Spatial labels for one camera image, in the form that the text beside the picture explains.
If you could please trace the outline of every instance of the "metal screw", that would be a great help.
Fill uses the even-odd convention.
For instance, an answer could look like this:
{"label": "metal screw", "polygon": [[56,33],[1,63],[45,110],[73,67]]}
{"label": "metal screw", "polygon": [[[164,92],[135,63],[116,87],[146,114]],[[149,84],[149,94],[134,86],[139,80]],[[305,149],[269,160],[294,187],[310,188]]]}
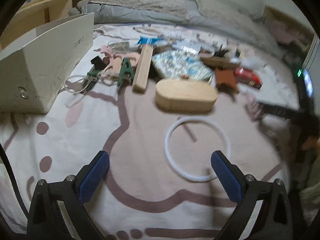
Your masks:
{"label": "metal screw", "polygon": [[276,179],[275,182],[276,182],[276,184],[278,184],[278,185],[282,185],[282,184],[283,184],[282,179]]}
{"label": "metal screw", "polygon": [[66,177],[66,180],[69,181],[69,182],[72,182],[75,179],[75,177],[76,177],[75,175],[68,175]]}
{"label": "metal screw", "polygon": [[43,185],[45,183],[45,180],[44,179],[40,179],[39,181],[38,181],[38,185]]}
{"label": "metal screw", "polygon": [[254,181],[254,176],[252,176],[251,174],[248,174],[245,176],[247,181]]}
{"label": "metal screw", "polygon": [[26,91],[26,89],[24,87],[18,87],[18,89],[19,89],[20,96],[23,99],[28,99],[29,98],[29,94],[28,94],[28,92]]}

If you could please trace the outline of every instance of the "clutter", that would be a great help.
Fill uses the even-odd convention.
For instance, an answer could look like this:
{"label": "clutter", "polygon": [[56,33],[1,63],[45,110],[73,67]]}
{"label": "clutter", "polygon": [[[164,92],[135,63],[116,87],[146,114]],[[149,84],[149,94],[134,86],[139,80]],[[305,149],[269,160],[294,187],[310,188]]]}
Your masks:
{"label": "clutter", "polygon": [[240,55],[241,55],[241,52],[240,52],[239,48],[237,48],[237,49],[236,49],[236,53],[235,53],[235,57],[236,57],[236,58],[239,58]]}
{"label": "clutter", "polygon": [[41,25],[1,51],[1,112],[49,112],[63,81],[92,47],[93,16],[81,14]]}
{"label": "clutter", "polygon": [[141,33],[143,35],[161,35],[162,33],[158,30],[156,30],[153,27],[145,27],[144,25],[142,27],[132,27],[133,30],[135,30],[138,33]]}
{"label": "clutter", "polygon": [[215,52],[214,57],[224,57],[224,55],[230,51],[230,49],[222,49],[223,44],[221,44],[220,49]]}
{"label": "clutter", "polygon": [[125,57],[130,59],[132,67],[136,67],[140,58],[140,54],[137,52],[128,52],[128,53],[117,53],[110,46],[103,45],[101,47],[100,53],[104,53],[105,57],[103,61],[109,64],[105,69],[100,73],[101,78],[110,78],[111,76],[117,76],[120,73],[121,64]]}
{"label": "clutter", "polygon": [[209,112],[217,98],[218,91],[202,81],[164,79],[156,85],[156,103],[166,111]]}
{"label": "clutter", "polygon": [[99,56],[94,57],[90,62],[94,65],[96,70],[104,70],[107,66]]}
{"label": "clutter", "polygon": [[244,108],[247,110],[247,113],[251,119],[251,121],[256,121],[261,119],[264,116],[264,112],[262,111],[262,105],[260,105],[255,96],[251,93],[246,94],[247,102],[244,105]]}
{"label": "clutter", "polygon": [[129,80],[131,80],[131,82],[134,80],[134,72],[133,72],[130,60],[127,57],[125,57],[121,63],[121,69],[120,69],[119,79],[117,83],[118,87],[121,87],[123,83],[123,79],[125,78],[124,76],[125,74],[129,74],[130,76]]}
{"label": "clutter", "polygon": [[[94,71],[94,70],[95,70],[95,66],[93,66],[93,67],[90,69],[89,72]],[[80,93],[80,92],[77,92],[77,90],[75,90],[76,87],[73,88],[73,89],[74,89],[74,92],[72,92],[71,90],[68,90],[68,89],[66,88],[66,85],[65,85],[65,84],[66,84],[66,81],[69,80],[69,79],[71,79],[70,76],[65,80],[65,83],[64,83],[65,89],[66,89],[68,92],[72,93],[72,94]],[[87,88],[88,82],[90,82],[89,80],[90,80],[90,78],[89,78],[88,74],[87,74],[86,76],[83,76],[82,86],[81,86],[81,89],[80,89],[81,92],[84,91],[84,90]]]}
{"label": "clutter", "polygon": [[160,41],[161,38],[149,38],[149,37],[142,37],[140,36],[140,40],[137,44],[152,44],[154,45],[156,41]]}
{"label": "clutter", "polygon": [[183,50],[195,55],[198,55],[201,50],[201,44],[194,41],[178,41],[175,44],[172,44],[172,47],[176,50]]}
{"label": "clutter", "polygon": [[238,67],[235,69],[236,81],[249,85],[253,88],[260,89],[262,82],[260,81],[258,75],[246,68]]}
{"label": "clutter", "polygon": [[186,39],[182,35],[172,35],[172,34],[169,34],[169,35],[161,34],[161,35],[158,35],[158,38],[161,38],[168,42],[184,41]]}
{"label": "clutter", "polygon": [[241,61],[240,67],[250,69],[252,71],[263,69],[267,64],[256,56],[246,57]]}
{"label": "clutter", "polygon": [[222,57],[201,57],[202,62],[214,70],[215,68],[228,68],[228,69],[236,69],[239,67],[238,64],[230,62],[227,58]]}
{"label": "clutter", "polygon": [[165,51],[152,57],[152,63],[161,78],[209,81],[213,71],[197,55],[183,50]]}
{"label": "clutter", "polygon": [[209,51],[208,49],[205,49],[201,46],[201,49],[198,53],[198,56],[201,58],[201,57],[212,57],[213,55],[213,52],[212,51]]}
{"label": "clutter", "polygon": [[157,47],[161,47],[161,46],[166,46],[166,45],[171,45],[171,44],[172,44],[172,42],[170,42],[170,41],[160,40],[160,41],[156,41],[154,45]]}
{"label": "clutter", "polygon": [[137,65],[136,74],[133,80],[132,89],[145,91],[148,82],[153,46],[145,44],[141,51],[141,56]]}
{"label": "clutter", "polygon": [[217,45],[218,45],[217,41],[212,41],[211,43],[207,42],[206,40],[203,40],[203,39],[200,38],[200,34],[199,33],[197,33],[196,37],[197,37],[198,41],[201,43],[201,45],[202,45],[202,47],[204,49],[209,49],[210,48],[210,50],[213,50],[213,53],[216,51]]}
{"label": "clutter", "polygon": [[154,49],[154,54],[159,54],[159,53],[162,53],[162,52],[165,52],[165,51],[169,51],[169,50],[173,50],[173,48],[172,48],[171,45],[157,46],[157,47]]}
{"label": "clutter", "polygon": [[220,86],[227,86],[231,88],[236,93],[239,93],[237,87],[237,81],[232,69],[215,69],[214,70],[215,77],[216,77],[216,84],[219,88]]}
{"label": "clutter", "polygon": [[87,73],[87,76],[89,77],[89,80],[91,80],[91,81],[89,81],[89,84],[85,88],[85,91],[90,91],[94,87],[94,85],[98,82],[99,73],[100,73],[100,70],[93,70],[93,71],[89,71]]}

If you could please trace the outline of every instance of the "wooden block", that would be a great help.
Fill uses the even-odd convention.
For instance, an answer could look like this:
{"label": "wooden block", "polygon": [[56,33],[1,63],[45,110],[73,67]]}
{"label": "wooden block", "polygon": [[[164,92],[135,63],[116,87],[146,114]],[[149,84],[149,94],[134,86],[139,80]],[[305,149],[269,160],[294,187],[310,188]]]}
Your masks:
{"label": "wooden block", "polygon": [[49,6],[50,21],[68,17],[68,11],[72,8],[72,0],[59,0]]}
{"label": "wooden block", "polygon": [[207,65],[209,68],[228,68],[236,69],[239,67],[236,63],[231,63],[229,59],[223,57],[201,57],[202,62]]}
{"label": "wooden block", "polygon": [[145,44],[141,51],[140,60],[132,83],[132,89],[139,90],[141,92],[146,90],[152,53],[153,46]]}
{"label": "wooden block", "polygon": [[19,21],[10,22],[0,37],[2,48],[4,49],[21,35],[45,23],[44,10],[30,14]]}
{"label": "wooden block", "polygon": [[209,112],[217,98],[218,91],[203,81],[163,79],[156,85],[156,103],[166,111]]}

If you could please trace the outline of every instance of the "white cable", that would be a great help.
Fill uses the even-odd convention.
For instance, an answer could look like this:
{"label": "white cable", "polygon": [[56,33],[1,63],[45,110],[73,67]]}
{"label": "white cable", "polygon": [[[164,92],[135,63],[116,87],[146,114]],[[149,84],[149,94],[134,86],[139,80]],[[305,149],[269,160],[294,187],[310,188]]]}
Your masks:
{"label": "white cable", "polygon": [[[88,79],[88,83],[86,84],[86,86],[84,88],[82,88],[80,91],[73,91],[71,89],[68,88],[68,85],[66,84],[66,82],[71,79],[71,78],[76,78],[76,77],[81,77],[79,81],[82,81],[84,79]],[[97,81],[97,78],[96,77],[88,77],[88,76],[84,76],[84,75],[74,75],[74,76],[68,76],[65,80],[64,80],[64,83],[63,83],[63,86],[65,88],[66,91],[68,91],[69,93],[71,94],[78,94],[78,93],[81,93],[82,91],[84,91],[90,84],[91,81]]]}
{"label": "white cable", "polygon": [[161,35],[162,34],[162,32],[160,32],[152,27],[144,27],[144,26],[143,27],[136,27],[136,26],[134,26],[132,29],[137,31],[138,33],[143,34],[143,35]]}
{"label": "white cable", "polygon": [[174,129],[178,125],[180,125],[180,124],[182,124],[184,122],[187,122],[187,121],[203,122],[203,123],[206,123],[206,124],[212,126],[213,128],[215,128],[215,130],[217,130],[217,132],[220,133],[221,138],[223,138],[223,140],[225,142],[225,148],[226,148],[226,151],[227,151],[227,158],[230,159],[230,157],[231,157],[230,140],[229,140],[226,132],[222,129],[222,127],[219,124],[217,124],[214,121],[209,121],[208,119],[203,118],[203,117],[185,117],[185,118],[181,118],[176,123],[174,123],[172,125],[172,127],[170,127],[170,129],[168,130],[167,135],[165,136],[165,139],[164,139],[164,153],[165,153],[165,155],[167,157],[167,160],[168,160],[170,166],[174,169],[174,171],[176,171],[181,177],[183,177],[183,178],[185,178],[185,179],[187,179],[189,181],[192,181],[192,182],[207,182],[207,181],[216,179],[217,176],[216,176],[215,173],[212,174],[212,175],[208,175],[208,176],[195,176],[195,175],[189,174],[189,173],[183,171],[174,162],[174,160],[172,159],[172,157],[170,155],[170,152],[169,152],[169,139],[170,139],[170,136],[171,136],[172,132],[174,131]]}

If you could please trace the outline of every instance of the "blue package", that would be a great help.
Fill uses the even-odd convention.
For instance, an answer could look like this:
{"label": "blue package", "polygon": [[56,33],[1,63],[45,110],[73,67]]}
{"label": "blue package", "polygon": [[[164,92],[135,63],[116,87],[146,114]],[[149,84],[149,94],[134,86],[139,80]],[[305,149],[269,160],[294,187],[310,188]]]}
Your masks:
{"label": "blue package", "polygon": [[137,42],[137,44],[152,44],[154,45],[156,41],[161,41],[161,38],[149,38],[149,37],[142,37],[140,36],[140,40]]}

